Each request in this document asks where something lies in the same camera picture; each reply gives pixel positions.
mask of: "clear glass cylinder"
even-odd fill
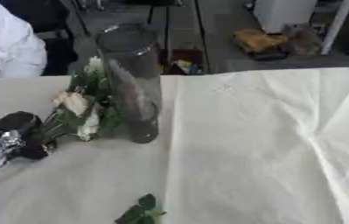
[[[101,32],[97,44],[131,140],[154,140],[162,108],[156,33],[144,24],[117,24]]]

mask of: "table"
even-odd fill
[[[44,116],[66,83],[0,80],[0,116]],[[0,224],[112,223],[145,193],[164,224],[349,224],[349,68],[165,76],[163,91],[153,143],[70,143],[2,169]]]

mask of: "chair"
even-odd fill
[[[73,49],[74,35],[66,23],[68,8],[60,0],[0,0],[0,4],[30,23],[34,32],[55,33],[56,38],[44,38],[47,51],[44,75],[65,74],[68,66],[78,59]]]

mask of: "metal pole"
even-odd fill
[[[340,5],[339,12],[335,17],[333,24],[331,25],[328,35],[326,35],[325,41],[323,43],[323,50],[321,52],[322,55],[327,55],[331,51],[332,45],[335,42],[335,39],[338,36],[341,27],[346,21],[348,14],[349,0],[344,0],[343,3]]]

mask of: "person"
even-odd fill
[[[0,4],[0,77],[40,76],[45,66],[45,43]]]

